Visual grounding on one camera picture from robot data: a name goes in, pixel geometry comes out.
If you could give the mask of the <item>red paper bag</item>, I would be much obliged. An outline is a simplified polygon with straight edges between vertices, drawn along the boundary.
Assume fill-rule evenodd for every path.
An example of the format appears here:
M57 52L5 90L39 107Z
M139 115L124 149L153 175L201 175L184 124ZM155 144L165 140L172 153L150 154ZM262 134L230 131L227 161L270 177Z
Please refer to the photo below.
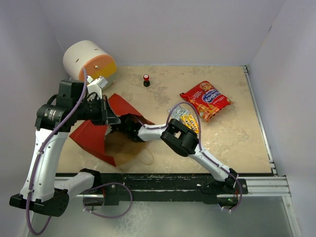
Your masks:
M109 104L119 118L131 114L143 124L154 124L116 93L109 98ZM145 144L132 142L125 134L116 131L116 127L117 125L95 126L91 121L84 121L70 134L70 138L87 153L117 167L135 159L145 148Z

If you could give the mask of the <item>silver foil snack packet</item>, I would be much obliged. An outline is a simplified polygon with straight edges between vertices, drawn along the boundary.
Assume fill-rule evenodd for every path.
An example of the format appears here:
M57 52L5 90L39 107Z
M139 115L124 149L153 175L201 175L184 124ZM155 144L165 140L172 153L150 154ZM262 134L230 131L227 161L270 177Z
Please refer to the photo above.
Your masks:
M181 117L185 116L185 115L189 115L190 112L187 109L182 108L180 105L177 106L171 113L171 117L173 119L177 119L180 120Z

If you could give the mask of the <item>yellow m&m packet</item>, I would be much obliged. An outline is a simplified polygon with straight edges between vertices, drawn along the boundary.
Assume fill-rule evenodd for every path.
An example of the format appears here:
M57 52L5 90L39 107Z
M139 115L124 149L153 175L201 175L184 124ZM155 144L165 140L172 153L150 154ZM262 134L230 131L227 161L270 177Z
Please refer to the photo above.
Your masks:
M196 119L193 117L193 115L182 115L180 117L181 122L191 130L193 130L196 134L199 134L199 125Z

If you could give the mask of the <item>red candy bag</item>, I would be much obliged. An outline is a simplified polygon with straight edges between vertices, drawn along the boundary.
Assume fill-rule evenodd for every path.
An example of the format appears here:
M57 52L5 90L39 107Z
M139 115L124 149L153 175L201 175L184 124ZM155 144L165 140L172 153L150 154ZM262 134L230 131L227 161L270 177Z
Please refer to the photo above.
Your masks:
M233 103L207 80L180 93L180 97L191 103L205 122L209 122L220 110Z

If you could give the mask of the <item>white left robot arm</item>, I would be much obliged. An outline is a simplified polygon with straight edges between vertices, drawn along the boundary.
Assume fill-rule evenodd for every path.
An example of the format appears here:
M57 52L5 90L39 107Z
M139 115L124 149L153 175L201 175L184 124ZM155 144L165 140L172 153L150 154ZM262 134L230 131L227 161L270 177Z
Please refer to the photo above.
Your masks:
M119 124L120 119L102 94L102 82L87 89L77 80L63 80L59 91L37 111L36 142L29 173L20 193L11 196L10 206L46 216L61 216L71 199L88 190L101 190L101 174L84 168L68 181L57 184L55 175L61 151L71 127L79 120L93 125Z

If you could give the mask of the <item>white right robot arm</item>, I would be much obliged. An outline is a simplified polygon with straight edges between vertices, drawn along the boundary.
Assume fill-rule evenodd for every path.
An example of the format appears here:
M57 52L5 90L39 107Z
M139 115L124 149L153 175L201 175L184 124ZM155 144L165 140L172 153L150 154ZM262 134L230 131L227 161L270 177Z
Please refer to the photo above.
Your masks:
M161 140L177 155L189 157L205 168L220 183L223 192L231 193L237 188L238 174L208 152L192 129L176 119L160 125L142 124L136 119L132 115L121 117L116 131L135 143Z

